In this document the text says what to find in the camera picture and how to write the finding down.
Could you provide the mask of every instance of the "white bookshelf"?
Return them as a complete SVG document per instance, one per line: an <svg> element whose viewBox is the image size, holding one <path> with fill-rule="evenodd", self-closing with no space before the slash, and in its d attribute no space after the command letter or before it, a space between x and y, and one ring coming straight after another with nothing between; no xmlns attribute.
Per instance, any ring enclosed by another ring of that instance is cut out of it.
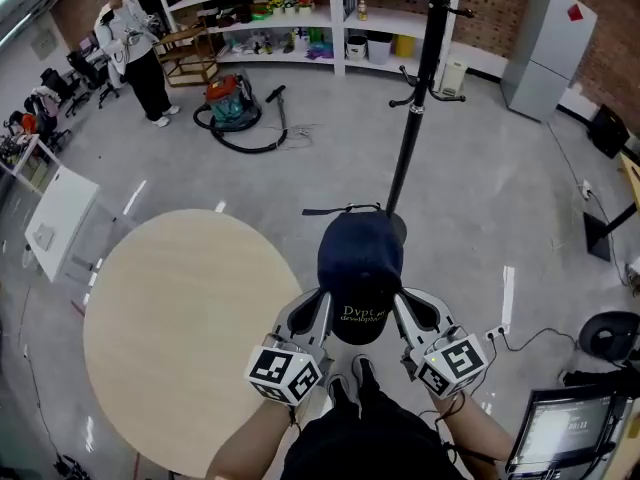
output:
<svg viewBox="0 0 640 480"><path fill-rule="evenodd" d="M174 20L173 12L186 9L189 7L201 6L202 4L218 1L218 0L180 0L172 5L169 5L166 0L160 0L164 11L167 15L167 19L171 25L173 31L178 30L178 25ZM225 0L219 0L216 5L223 6ZM451 2L452 8L457 8L458 0ZM233 32L237 30L247 29L261 29L261 28L293 28L293 27L319 27L324 29L331 29L331 35L333 37L334 58L333 59L307 59L304 54L299 52L291 52L284 54L282 52L274 52L272 55L241 55L226 53L218 59L218 62L300 62L300 63L316 63L332 65L334 73L338 76L345 74L345 67L355 66L374 71L389 71L399 73L399 67L404 65L407 68L409 74L415 75L418 71L418 59L416 57L401 58L396 55L391 55L389 61L384 65L377 65L371 63L367 59L361 61L351 61L345 58L344 41L345 34L348 30L365 30L365 31L379 31L388 32L391 34L402 34L410 37L414 37L418 40L424 39L426 28L426 16L422 14L416 14L406 11L399 11L397 9L381 9L376 7L368 8L368 19L366 21L360 21L357 17L356 9L349 9L351 12L345 11L345 0L329 0L329 5L326 7L317 7L315 11L310 14L296 14L295 16L272 16L262 21L251 21L249 23L236 23L229 27L211 27L208 29L209 33L224 33ZM436 73L436 87L439 87L440 80L446 64L446 59L449 54L449 48L451 46L451 38L453 34L453 26L455 23L455 15L449 14L447 20L447 26L445 30L445 37L440 52L440 58L442 61L438 67Z"/></svg>

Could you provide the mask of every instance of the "refrigerator door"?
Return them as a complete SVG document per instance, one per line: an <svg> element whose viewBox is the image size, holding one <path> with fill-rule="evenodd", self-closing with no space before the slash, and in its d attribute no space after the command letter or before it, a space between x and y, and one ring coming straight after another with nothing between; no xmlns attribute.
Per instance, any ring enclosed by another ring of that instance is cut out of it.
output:
<svg viewBox="0 0 640 480"><path fill-rule="evenodd" d="M555 111L569 80L540 66L529 62L515 91L504 91L507 106L520 114L537 121L546 122Z"/></svg>
<svg viewBox="0 0 640 480"><path fill-rule="evenodd" d="M581 18L575 14L575 5L578 6ZM558 75L573 78L587 49L597 19L597 15L591 9L577 0L548 0L544 22L531 60Z"/></svg>

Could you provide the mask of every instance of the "black coat rack pole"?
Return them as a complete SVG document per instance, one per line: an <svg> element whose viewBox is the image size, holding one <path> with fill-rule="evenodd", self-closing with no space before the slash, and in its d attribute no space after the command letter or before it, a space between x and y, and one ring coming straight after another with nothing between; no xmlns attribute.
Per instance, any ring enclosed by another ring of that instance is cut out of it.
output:
<svg viewBox="0 0 640 480"><path fill-rule="evenodd" d="M438 68L440 49L444 39L444 30L447 24L447 1L430 0L429 14L427 16L427 28L424 35L424 46L420 55L420 68L418 69L418 81L415 87L415 99L409 108L409 117L404 129L402 146L396 165L396 172L393 175L389 199L385 209L387 215L391 217L396 210L400 192L404 185L404 180L409 170L409 163L416 145L422 116L424 115L424 102L427 91L432 83L433 76Z"/></svg>

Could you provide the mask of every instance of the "vacuum cleaner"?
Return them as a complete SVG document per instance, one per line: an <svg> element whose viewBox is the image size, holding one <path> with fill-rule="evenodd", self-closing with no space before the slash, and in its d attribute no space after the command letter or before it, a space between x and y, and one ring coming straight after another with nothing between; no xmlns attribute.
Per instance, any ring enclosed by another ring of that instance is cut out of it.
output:
<svg viewBox="0 0 640 480"><path fill-rule="evenodd" d="M198 126L211 132L222 145L237 151L238 153L257 154L267 153L278 149L287 138L287 122L284 114L284 99L281 85L266 99L271 103L274 99L278 102L282 134L280 138L268 146L258 148L246 148L229 142L224 138L225 133L241 132L248 130L262 117L262 109L253 94L249 77L243 71L217 77L208 87L206 102L193 113L193 120ZM200 114L211 112L209 124L200 120Z"/></svg>

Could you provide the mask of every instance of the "power strip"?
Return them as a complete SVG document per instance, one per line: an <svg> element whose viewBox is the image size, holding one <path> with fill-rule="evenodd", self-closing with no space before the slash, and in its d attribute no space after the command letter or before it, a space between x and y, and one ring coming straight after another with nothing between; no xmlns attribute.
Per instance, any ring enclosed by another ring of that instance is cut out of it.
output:
<svg viewBox="0 0 640 480"><path fill-rule="evenodd" d="M500 324L498 327L494 327L493 329L491 329L490 331L487 331L484 333L484 339L487 341L491 341L491 338L489 338L489 334L491 334L493 336L493 339L495 340L498 336L500 336L500 330L502 329L502 334L509 334L509 328L510 326L508 325L504 325L504 324Z"/></svg>

